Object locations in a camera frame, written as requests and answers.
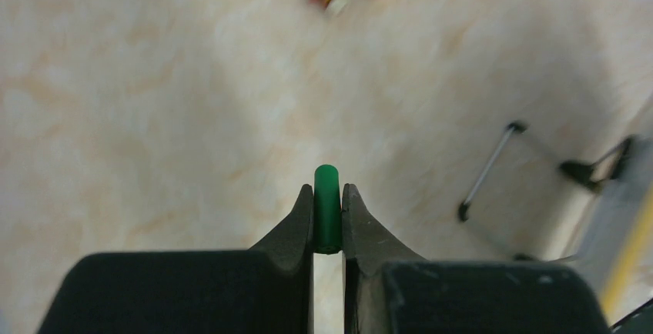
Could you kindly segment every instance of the black rubber foot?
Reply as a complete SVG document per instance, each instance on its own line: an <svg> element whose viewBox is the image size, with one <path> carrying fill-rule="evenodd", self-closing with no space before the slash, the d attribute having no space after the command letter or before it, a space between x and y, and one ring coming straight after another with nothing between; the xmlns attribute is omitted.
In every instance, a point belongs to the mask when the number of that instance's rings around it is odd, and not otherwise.
<svg viewBox="0 0 653 334"><path fill-rule="evenodd" d="M471 205L471 203L462 202L458 206L458 221L466 222L469 219L469 215L467 214L467 210L469 210L470 205Z"/></svg>
<svg viewBox="0 0 653 334"><path fill-rule="evenodd" d="M522 121L513 121L508 124L506 130L514 130L515 132L521 134L528 129L528 124Z"/></svg>
<svg viewBox="0 0 653 334"><path fill-rule="evenodd" d="M512 256L513 261L537 261L533 256L527 255L526 253L518 253Z"/></svg>
<svg viewBox="0 0 653 334"><path fill-rule="evenodd" d="M594 166L584 162L569 160L562 162L558 169L567 179L585 187L593 193L601 191L601 184L591 179L594 174Z"/></svg>

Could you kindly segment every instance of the green peg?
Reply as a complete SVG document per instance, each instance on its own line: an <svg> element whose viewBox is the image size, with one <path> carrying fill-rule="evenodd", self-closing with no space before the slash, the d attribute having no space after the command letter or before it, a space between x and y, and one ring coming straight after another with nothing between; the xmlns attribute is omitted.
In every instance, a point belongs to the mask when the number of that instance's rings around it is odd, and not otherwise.
<svg viewBox="0 0 653 334"><path fill-rule="evenodd" d="M338 253L343 239L338 170L332 165L318 167L315 170L313 191L315 253L324 255Z"/></svg>

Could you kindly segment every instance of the marble-patterned floor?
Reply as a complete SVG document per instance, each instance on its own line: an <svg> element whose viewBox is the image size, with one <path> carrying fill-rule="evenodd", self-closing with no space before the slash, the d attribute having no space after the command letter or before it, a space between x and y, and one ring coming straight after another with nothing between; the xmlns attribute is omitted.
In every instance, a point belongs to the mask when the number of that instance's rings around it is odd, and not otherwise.
<svg viewBox="0 0 653 334"><path fill-rule="evenodd" d="M306 0L0 0L0 325L34 332L90 252L252 245L325 162L424 256L503 259L458 202L510 120L565 157L624 134L653 86L652 2L353 0L329 19ZM470 212L555 255L575 202L515 142ZM332 262L316 332L341 327Z"/></svg>

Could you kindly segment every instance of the green cylinder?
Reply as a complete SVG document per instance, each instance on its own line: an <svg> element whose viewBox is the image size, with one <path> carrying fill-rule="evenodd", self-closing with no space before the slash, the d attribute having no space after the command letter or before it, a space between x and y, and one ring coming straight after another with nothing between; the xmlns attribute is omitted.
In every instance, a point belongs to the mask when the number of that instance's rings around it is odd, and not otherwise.
<svg viewBox="0 0 653 334"><path fill-rule="evenodd" d="M314 185L313 241L315 253L323 255L338 253L343 239L338 170L332 165L318 167L315 170Z"/></svg>

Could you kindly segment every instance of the metal rod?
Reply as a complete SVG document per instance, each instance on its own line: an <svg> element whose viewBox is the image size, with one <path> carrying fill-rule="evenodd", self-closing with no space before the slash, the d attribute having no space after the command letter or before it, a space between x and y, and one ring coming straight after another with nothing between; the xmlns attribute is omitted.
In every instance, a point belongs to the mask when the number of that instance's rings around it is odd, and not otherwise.
<svg viewBox="0 0 653 334"><path fill-rule="evenodd" d="M474 183L474 187L472 187L472 189L469 192L469 195L465 199L464 203L470 203L472 198L476 195L476 192L478 192L478 189L481 187L481 184L483 184L483 181L487 177L487 173L490 171L490 168L492 167L494 162L497 160L497 157L499 157L499 154L504 149L506 143L508 142L508 139L511 137L513 132L514 132L514 129L510 128L504 133L503 138L501 138L501 141L499 142L499 145L497 145L497 148L494 150L494 153L492 153L492 156L490 157L490 160L487 162L487 164L483 168L483 171L478 176L478 179L476 180L476 183Z"/></svg>

